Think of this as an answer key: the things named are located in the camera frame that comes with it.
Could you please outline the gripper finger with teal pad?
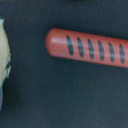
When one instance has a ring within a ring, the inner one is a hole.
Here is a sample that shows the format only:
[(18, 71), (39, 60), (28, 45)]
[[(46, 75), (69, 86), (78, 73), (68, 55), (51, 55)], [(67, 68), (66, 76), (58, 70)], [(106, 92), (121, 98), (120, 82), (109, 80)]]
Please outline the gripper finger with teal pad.
[(9, 77), (11, 70), (11, 53), (7, 35), (4, 30), (4, 20), (0, 19), (0, 109), (3, 102), (3, 83)]

